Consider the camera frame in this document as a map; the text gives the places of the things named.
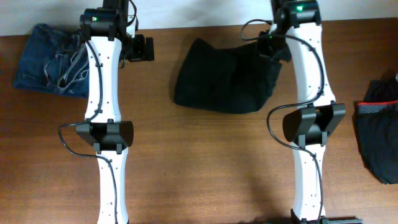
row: wood grain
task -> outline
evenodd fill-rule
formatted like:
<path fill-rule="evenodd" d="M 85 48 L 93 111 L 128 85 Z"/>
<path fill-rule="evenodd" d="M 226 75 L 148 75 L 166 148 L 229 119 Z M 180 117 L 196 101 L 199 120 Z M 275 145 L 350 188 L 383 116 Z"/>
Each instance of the wood grain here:
<path fill-rule="evenodd" d="M 265 26 L 251 26 L 255 35 Z M 354 135 L 354 101 L 369 81 L 398 70 L 398 20 L 324 22 L 323 51 L 330 84 L 347 116 L 327 145 L 324 161 L 328 217 L 398 223 L 398 185 L 380 184 L 364 168 Z M 237 47 L 239 26 L 144 30 L 155 40 L 155 62 L 119 71 L 119 104 L 135 125 L 126 166 L 130 223 L 237 223 L 290 217 L 294 160 L 267 132 L 268 111 L 296 101 L 292 63 L 274 96 L 252 114 L 230 115 L 177 106 L 179 68 L 201 37 L 218 48 Z M 96 223 L 97 162 L 70 155 L 57 126 L 84 117 L 86 100 L 14 90 L 13 75 L 26 36 L 0 38 L 0 223 Z M 271 123 L 282 137 L 287 111 Z M 73 130 L 70 146 L 93 152 Z"/>

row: denim fabric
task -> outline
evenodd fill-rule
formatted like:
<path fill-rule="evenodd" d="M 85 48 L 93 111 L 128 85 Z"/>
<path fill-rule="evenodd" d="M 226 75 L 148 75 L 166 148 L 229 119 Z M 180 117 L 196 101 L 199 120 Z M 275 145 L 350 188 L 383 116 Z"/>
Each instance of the denim fabric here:
<path fill-rule="evenodd" d="M 80 37 L 37 24 L 26 43 L 14 88 L 88 97 L 89 67 Z"/>

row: wooden table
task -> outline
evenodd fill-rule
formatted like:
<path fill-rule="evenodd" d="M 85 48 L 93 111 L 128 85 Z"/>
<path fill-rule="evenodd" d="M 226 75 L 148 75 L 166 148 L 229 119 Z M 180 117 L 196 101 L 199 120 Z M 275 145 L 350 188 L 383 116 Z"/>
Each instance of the wooden table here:
<path fill-rule="evenodd" d="M 255 35 L 266 26 L 251 26 Z M 354 135 L 354 101 L 370 80 L 398 70 L 398 20 L 323 23 L 330 84 L 347 116 L 330 138 L 323 182 L 328 217 L 358 216 L 365 223 L 398 223 L 398 185 L 383 185 L 364 168 Z M 130 223 L 237 223 L 290 217 L 294 160 L 266 129 L 266 114 L 296 102 L 292 63 L 285 64 L 274 96 L 252 114 L 230 115 L 177 106 L 179 68 L 192 42 L 237 47 L 240 26 L 144 30 L 155 40 L 155 62 L 119 71 L 123 120 L 135 125 L 126 166 Z M 84 118 L 87 100 L 14 90 L 13 75 L 28 37 L 0 38 L 0 223 L 96 223 L 97 161 L 69 154 L 59 124 Z M 282 118 L 271 120 L 282 135 Z M 73 149 L 93 152 L 65 131 Z"/>

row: black cord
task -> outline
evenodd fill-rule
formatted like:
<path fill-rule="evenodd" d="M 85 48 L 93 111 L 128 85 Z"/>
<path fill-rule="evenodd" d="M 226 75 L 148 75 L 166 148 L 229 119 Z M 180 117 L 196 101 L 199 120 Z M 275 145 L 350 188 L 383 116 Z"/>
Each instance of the black cord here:
<path fill-rule="evenodd" d="M 127 27 L 131 26 L 131 24 L 136 20 L 137 18 L 137 6 L 134 4 L 132 0 L 130 0 L 130 3 L 132 4 L 132 8 L 134 9 L 134 15 L 133 18 L 130 22 L 127 23 Z"/>
<path fill-rule="evenodd" d="M 262 20 L 262 19 L 253 19 L 253 20 L 245 23 L 245 25 L 243 25 L 242 30 L 241 30 L 241 38 L 242 38 L 242 40 L 252 41 L 252 40 L 259 40 L 259 39 L 270 39 L 270 38 L 273 38 L 273 37 L 288 38 L 288 39 L 296 40 L 296 41 L 299 41 L 300 43 L 306 45 L 309 48 L 309 51 L 311 51 L 314 54 L 315 58 L 317 59 L 317 62 L 318 62 L 318 65 L 319 65 L 319 69 L 320 69 L 320 75 L 321 75 L 321 84 L 320 84 L 320 90 L 317 93 L 316 97 L 314 97 L 314 99 L 312 99 L 312 100 L 305 101 L 305 102 L 302 102 L 302 103 L 293 103 L 293 104 L 289 104 L 289 105 L 282 105 L 282 106 L 277 106 L 276 108 L 272 109 L 267 115 L 267 127 L 268 127 L 268 131 L 271 134 L 271 136 L 279 144 L 281 144 L 281 145 L 283 145 L 283 146 L 285 146 L 287 148 L 293 149 L 293 150 L 306 152 L 313 158 L 313 161 L 315 162 L 315 165 L 317 167 L 317 172 L 318 172 L 318 176 L 319 176 L 319 186 L 320 186 L 320 192 L 321 192 L 321 200 L 320 200 L 321 207 L 319 209 L 319 215 L 318 215 L 318 220 L 317 220 L 319 222 L 320 219 L 321 219 L 321 216 L 322 216 L 322 208 L 323 208 L 323 183 L 322 183 L 322 174 L 321 174 L 321 171 L 320 171 L 320 166 L 319 166 L 319 163 L 317 161 L 317 154 L 316 153 L 313 154 L 312 152 L 306 150 L 304 147 L 295 147 L 295 146 L 291 146 L 289 144 L 286 144 L 286 143 L 282 142 L 274 134 L 274 132 L 272 131 L 271 124 L 270 124 L 269 120 L 270 120 L 271 115 L 277 110 L 281 110 L 281 109 L 285 109 L 285 108 L 293 108 L 293 107 L 298 107 L 298 106 L 308 106 L 309 104 L 312 104 L 313 102 L 317 101 L 322 96 L 323 90 L 325 88 L 325 71 L 323 70 L 323 65 L 322 65 L 321 58 L 319 57 L 319 55 L 318 55 L 317 51 L 315 50 L 315 48 L 313 48 L 307 41 L 305 41 L 303 39 L 300 39 L 298 37 L 291 36 L 291 35 L 267 34 L 267 35 L 261 35 L 259 37 L 255 37 L 255 38 L 248 38 L 248 39 L 245 38 L 244 34 L 243 34 L 244 28 L 246 26 L 248 26 L 252 22 L 265 22 L 265 23 L 268 23 L 268 21 L 265 21 L 265 20 Z"/>
<path fill-rule="evenodd" d="M 82 37 L 84 37 L 84 35 L 81 33 L 81 30 L 78 30 L 78 31 L 79 31 L 80 35 Z M 68 151 L 70 153 L 72 153 L 73 155 L 81 156 L 81 157 L 95 158 L 95 159 L 102 159 L 108 164 L 108 167 L 109 167 L 109 169 L 111 171 L 112 181 L 113 181 L 113 188 L 114 188 L 114 221 L 115 221 L 115 224 L 118 224 L 118 217 L 117 217 L 117 214 L 118 214 L 118 211 L 117 211 L 117 208 L 118 208 L 118 192 L 117 192 L 117 189 L 116 189 L 116 180 L 114 178 L 114 173 L 113 173 L 113 168 L 112 168 L 111 161 L 109 161 L 106 158 L 103 158 L 101 156 L 97 156 L 97 155 L 80 154 L 80 153 L 74 152 L 73 150 L 71 150 L 69 148 L 69 146 L 66 144 L 65 140 L 62 137 L 62 129 L 63 128 L 79 126 L 81 124 L 89 124 L 94 118 L 97 117 L 97 115 L 99 113 L 101 113 L 101 107 L 102 107 L 102 103 L 103 103 L 103 84 L 102 84 L 101 65 L 100 65 L 100 61 L 98 60 L 98 57 L 97 57 L 93 47 L 90 44 L 90 41 L 86 41 L 86 43 L 87 43 L 88 47 L 90 48 L 91 53 L 94 56 L 94 59 L 95 59 L 95 62 L 96 62 L 96 67 L 98 69 L 98 78 L 99 78 L 99 103 L 98 103 L 98 109 L 95 110 L 94 111 L 94 115 L 92 117 L 88 118 L 86 121 L 77 122 L 77 123 L 71 123 L 71 124 L 63 124 L 63 125 L 59 126 L 58 127 L 58 136 L 59 136 L 63 146 L 65 146 L 65 148 L 68 149 Z"/>

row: black cloth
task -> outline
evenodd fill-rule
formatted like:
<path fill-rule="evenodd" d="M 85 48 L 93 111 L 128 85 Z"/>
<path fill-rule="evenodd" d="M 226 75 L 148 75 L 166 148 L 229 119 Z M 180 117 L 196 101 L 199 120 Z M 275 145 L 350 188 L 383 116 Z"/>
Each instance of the black cloth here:
<path fill-rule="evenodd" d="M 360 152 L 367 168 L 384 184 L 398 184 L 398 95 L 394 82 L 372 82 L 358 104 Z"/>
<path fill-rule="evenodd" d="M 215 49 L 197 39 L 181 67 L 175 103 L 223 113 L 259 111 L 272 95 L 282 65 L 263 57 L 256 43 Z"/>

